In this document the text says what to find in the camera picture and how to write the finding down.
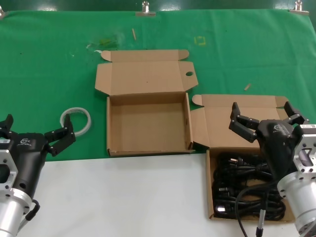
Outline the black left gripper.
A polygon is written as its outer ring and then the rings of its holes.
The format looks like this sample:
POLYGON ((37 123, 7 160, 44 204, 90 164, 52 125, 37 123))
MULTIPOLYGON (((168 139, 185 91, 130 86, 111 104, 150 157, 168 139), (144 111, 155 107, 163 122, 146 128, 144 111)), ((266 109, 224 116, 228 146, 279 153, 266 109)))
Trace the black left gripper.
POLYGON ((6 119, 0 122, 0 137, 9 140, 8 144, 1 143, 0 148, 9 150, 18 170, 12 187, 34 198, 47 153, 55 157, 76 141, 73 124, 70 115, 66 115, 64 127, 57 130, 44 135, 18 134, 11 131, 13 121, 13 116, 8 114, 6 119))

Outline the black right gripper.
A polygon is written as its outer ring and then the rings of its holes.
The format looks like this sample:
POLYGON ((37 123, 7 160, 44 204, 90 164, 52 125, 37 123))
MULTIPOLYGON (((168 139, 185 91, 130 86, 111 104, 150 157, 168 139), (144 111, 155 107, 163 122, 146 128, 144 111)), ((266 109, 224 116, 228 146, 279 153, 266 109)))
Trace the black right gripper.
POLYGON ((229 129, 250 143, 258 140, 260 151, 267 161, 275 184, 295 171, 293 158, 298 144, 294 125, 308 124, 310 120, 294 108, 289 101, 284 110, 284 120, 266 119, 259 122, 241 115, 237 102, 233 102, 229 129))

